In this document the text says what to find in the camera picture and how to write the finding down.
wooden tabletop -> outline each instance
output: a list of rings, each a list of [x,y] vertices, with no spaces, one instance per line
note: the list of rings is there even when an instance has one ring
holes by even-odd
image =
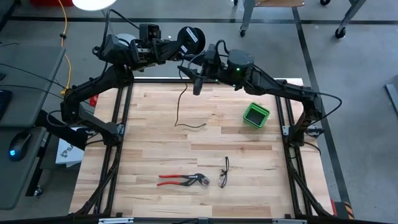
[[[288,81],[302,85],[301,79]],[[134,84],[112,212],[123,212],[125,217],[173,218],[283,218],[293,214],[275,96],[252,96],[210,84],[200,96],[194,96],[190,85],[180,102],[179,123],[206,126],[174,127],[177,99],[184,88],[183,84]],[[99,96],[95,116],[111,120],[116,92],[109,90]],[[261,129],[243,122],[251,102],[271,111]],[[301,103],[292,101],[292,108],[298,120]],[[287,112],[285,119],[289,123]],[[310,138],[306,141],[317,143]],[[81,208],[98,186],[104,151],[102,143],[86,148],[71,212]],[[301,152],[309,189],[325,210],[332,212],[319,152],[311,146],[301,147]],[[230,169],[228,183],[221,189],[218,179],[225,156]],[[164,181],[158,175],[195,173],[207,176],[210,186],[156,186]]]

gray floor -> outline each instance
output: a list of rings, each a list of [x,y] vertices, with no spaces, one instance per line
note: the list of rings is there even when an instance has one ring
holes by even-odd
[[[348,0],[332,1],[321,7],[318,0],[307,0],[299,8],[301,19],[340,20],[349,7]],[[230,0],[118,0],[113,7],[126,17],[136,18],[217,18],[240,19],[243,6],[232,8]],[[368,0],[356,20],[398,20],[395,0]],[[70,17],[102,17],[98,12],[67,9]],[[62,17],[59,8],[37,8],[23,1],[15,16]],[[293,19],[291,9],[258,8],[255,19]],[[244,38],[239,36],[240,24],[158,23],[164,37],[175,38],[183,26],[202,29],[206,44],[224,39],[229,49],[243,49],[255,56],[256,64],[276,78],[309,78],[299,37],[292,24],[251,24]],[[98,76],[103,62],[91,54],[101,42],[104,24],[100,22],[68,23],[67,54],[73,66],[72,83],[85,82]],[[124,23],[113,24],[117,33],[138,35]],[[340,110],[329,117],[329,123],[346,181],[349,197],[357,219],[397,223],[398,218],[398,117],[384,90],[384,85],[398,75],[398,26],[349,26],[347,37],[333,37],[336,26],[303,25],[308,49],[321,91],[343,99]],[[0,41],[22,44],[59,45],[62,22],[10,21],[0,33]],[[64,61],[57,74],[60,83],[67,81],[68,67]],[[148,68],[143,77],[176,77],[176,64]],[[336,102],[324,99],[331,110]],[[59,100],[49,96],[47,110],[59,107]],[[322,161],[331,197],[339,200],[330,158],[322,138]],[[76,172],[53,173],[42,198],[21,197],[14,211],[0,212],[0,219],[45,217],[68,212],[76,181]]]

pliers handle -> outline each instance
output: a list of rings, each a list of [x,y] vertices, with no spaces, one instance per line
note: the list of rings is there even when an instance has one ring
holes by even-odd
[[[158,183],[158,186],[165,185],[165,184],[175,184],[175,185],[181,185],[181,186],[191,186],[194,184],[196,181],[199,181],[204,186],[209,185],[210,181],[207,177],[205,177],[203,174],[195,174],[195,175],[159,175],[160,178],[185,178],[188,179],[185,182],[178,182],[178,181],[166,181],[166,182],[161,182]]]

bracket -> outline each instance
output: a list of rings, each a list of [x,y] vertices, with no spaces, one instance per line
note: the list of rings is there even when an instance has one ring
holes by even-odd
[[[134,223],[134,218],[101,218],[98,220],[98,224],[122,224],[122,223]]]
[[[307,221],[293,219],[273,219],[272,224],[307,224]]]

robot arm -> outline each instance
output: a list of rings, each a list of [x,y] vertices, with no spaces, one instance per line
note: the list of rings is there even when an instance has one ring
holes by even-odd
[[[101,47],[93,53],[100,59],[112,63],[103,74],[87,82],[72,86],[61,102],[62,120],[67,124],[82,124],[99,132],[107,146],[120,143],[120,129],[115,123],[105,123],[87,113],[80,105],[92,96],[111,88],[123,88],[134,82],[132,71],[144,71],[146,67],[161,65],[166,61],[178,61],[185,54],[199,54],[205,46],[205,36],[198,28],[184,27],[176,41],[161,40],[159,26],[141,24],[140,39],[129,44],[119,41],[115,35],[108,35]]]
[[[288,144],[291,146],[304,145],[304,132],[310,124],[322,117],[322,100],[309,87],[297,86],[285,80],[275,80],[254,65],[254,58],[242,50],[228,52],[227,63],[221,62],[218,44],[211,44],[201,57],[187,58],[191,63],[202,66],[200,73],[187,67],[178,67],[193,80],[193,94],[199,95],[204,79],[215,80],[235,88],[244,88],[250,95],[271,94],[303,104],[303,113],[297,123],[289,127]]]

